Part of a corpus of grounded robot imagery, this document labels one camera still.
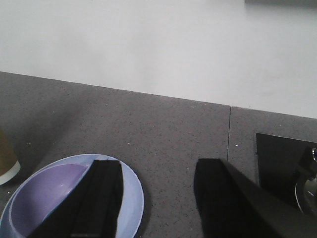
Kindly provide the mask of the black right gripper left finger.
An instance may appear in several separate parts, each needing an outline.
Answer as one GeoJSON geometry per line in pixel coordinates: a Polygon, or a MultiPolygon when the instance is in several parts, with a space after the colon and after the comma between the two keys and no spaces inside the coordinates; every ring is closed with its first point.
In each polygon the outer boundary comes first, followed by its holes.
{"type": "Polygon", "coordinates": [[[94,160],[71,193],[29,234],[29,237],[115,237],[123,189],[120,162],[94,160]]]}

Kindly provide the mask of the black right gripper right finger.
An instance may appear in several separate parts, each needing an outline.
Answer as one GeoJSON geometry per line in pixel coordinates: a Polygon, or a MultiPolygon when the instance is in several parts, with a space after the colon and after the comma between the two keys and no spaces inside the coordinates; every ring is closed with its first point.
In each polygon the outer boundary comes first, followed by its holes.
{"type": "Polygon", "coordinates": [[[206,238],[279,238],[250,206],[220,159],[199,159],[194,194],[206,238]]]}

